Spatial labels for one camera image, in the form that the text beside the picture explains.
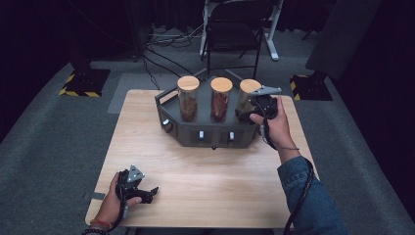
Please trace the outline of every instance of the sleeve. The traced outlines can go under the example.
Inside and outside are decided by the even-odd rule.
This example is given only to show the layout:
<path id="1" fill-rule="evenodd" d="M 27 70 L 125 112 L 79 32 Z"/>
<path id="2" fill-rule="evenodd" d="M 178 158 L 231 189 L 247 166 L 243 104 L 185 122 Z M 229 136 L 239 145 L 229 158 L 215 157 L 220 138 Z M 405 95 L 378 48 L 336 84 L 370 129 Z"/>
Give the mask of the sleeve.
<path id="1" fill-rule="evenodd" d="M 283 163 L 278 168 L 278 174 L 292 212 L 307 181 L 308 166 L 304 157 Z M 347 234 L 333 200 L 321 182 L 313 177 L 308 194 L 294 219 L 296 234 Z"/>

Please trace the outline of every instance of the hand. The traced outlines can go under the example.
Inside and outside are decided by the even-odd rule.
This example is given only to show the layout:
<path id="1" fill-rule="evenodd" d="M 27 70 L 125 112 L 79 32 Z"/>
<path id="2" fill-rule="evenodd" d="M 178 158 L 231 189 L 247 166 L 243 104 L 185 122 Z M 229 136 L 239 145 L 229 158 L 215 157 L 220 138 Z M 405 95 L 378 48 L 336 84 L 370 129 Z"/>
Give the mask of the hand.
<path id="1" fill-rule="evenodd" d="M 281 163 L 284 163 L 291 158 L 299 156 L 300 152 L 297 150 L 297 146 L 291 137 L 290 126 L 281 97 L 277 98 L 277 110 L 277 117 L 268 120 L 269 137 L 280 154 Z M 251 114 L 250 119 L 256 124 L 263 123 L 263 117 L 257 114 Z"/>
<path id="2" fill-rule="evenodd" d="M 97 215 L 95 216 L 95 219 L 108 222 L 110 224 L 114 224 L 116 222 L 116 219 L 119 215 L 119 207 L 121 202 L 119 201 L 119 198 L 116 196 L 115 188 L 118 181 L 118 175 L 119 172 L 117 172 L 111 181 L 110 185 L 110 191 L 108 192 L 107 196 L 105 197 L 100 210 L 98 211 Z M 141 203 L 141 198 L 136 197 L 127 200 L 127 204 L 129 207 L 133 207 L 137 204 Z"/>

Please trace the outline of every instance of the table top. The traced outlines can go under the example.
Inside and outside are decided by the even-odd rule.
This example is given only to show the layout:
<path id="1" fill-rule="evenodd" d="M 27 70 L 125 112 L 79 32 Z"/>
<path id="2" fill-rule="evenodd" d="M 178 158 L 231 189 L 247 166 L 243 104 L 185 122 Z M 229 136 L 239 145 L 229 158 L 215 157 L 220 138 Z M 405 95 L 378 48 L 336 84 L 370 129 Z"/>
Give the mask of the table top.
<path id="1" fill-rule="evenodd" d="M 118 118 L 96 193 L 108 192 L 117 171 L 136 165 L 138 186 L 160 187 L 151 204 L 131 208 L 120 226 L 279 228 L 289 217 L 277 168 L 278 152 L 258 136 L 246 149 L 181 146 L 161 128 L 156 90 L 130 90 Z M 291 134 L 313 162 L 291 97 L 282 96 Z M 97 214 L 93 199 L 85 217 Z"/>

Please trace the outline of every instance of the wristband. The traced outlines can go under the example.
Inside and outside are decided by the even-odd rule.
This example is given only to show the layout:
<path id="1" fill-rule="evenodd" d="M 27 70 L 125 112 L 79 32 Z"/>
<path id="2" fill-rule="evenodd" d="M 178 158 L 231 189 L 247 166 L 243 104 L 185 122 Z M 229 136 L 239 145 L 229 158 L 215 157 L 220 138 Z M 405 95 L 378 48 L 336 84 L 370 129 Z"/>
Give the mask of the wristband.
<path id="1" fill-rule="evenodd" d="M 91 223 L 91 225 L 89 225 L 89 228 L 92 228 L 92 229 L 94 229 L 94 228 L 101 229 L 101 230 L 104 230 L 106 232 L 108 232 L 110 230 L 110 228 L 108 228 L 106 226 L 103 226 L 103 225 L 100 225 L 98 223 Z"/>
<path id="2" fill-rule="evenodd" d="M 90 234 L 90 233 L 95 233 L 95 234 L 100 234 L 100 235 L 110 235 L 110 233 L 107 233 L 104 230 L 93 229 L 93 228 L 88 228 L 88 229 L 83 230 L 81 235 L 86 235 L 86 234 Z"/>
<path id="3" fill-rule="evenodd" d="M 113 228 L 113 225 L 112 225 L 112 224 L 110 224 L 110 223 L 108 223 L 108 222 L 104 222 L 104 221 L 98 220 L 98 219 L 95 219 L 95 218 L 94 218 L 94 219 L 92 219 L 90 223 L 91 223 L 91 224 L 96 223 L 96 224 L 99 224 L 99 225 L 102 225 L 102 226 L 108 227 L 108 228 L 110 228 L 110 229 L 112 229 L 112 228 Z"/>

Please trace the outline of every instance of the carpet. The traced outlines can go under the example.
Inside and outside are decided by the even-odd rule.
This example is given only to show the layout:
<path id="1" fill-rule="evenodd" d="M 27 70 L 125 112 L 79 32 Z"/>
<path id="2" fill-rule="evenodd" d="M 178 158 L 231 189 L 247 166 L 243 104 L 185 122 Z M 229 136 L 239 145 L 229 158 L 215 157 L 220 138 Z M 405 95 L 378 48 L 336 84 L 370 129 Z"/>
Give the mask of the carpet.
<path id="1" fill-rule="evenodd" d="M 165 90 L 175 86 L 178 77 L 174 74 L 153 74 L 153 82 L 148 74 L 123 73 L 119 79 L 113 99 L 108 107 L 108 114 L 119 114 L 127 92 L 131 89 Z"/>

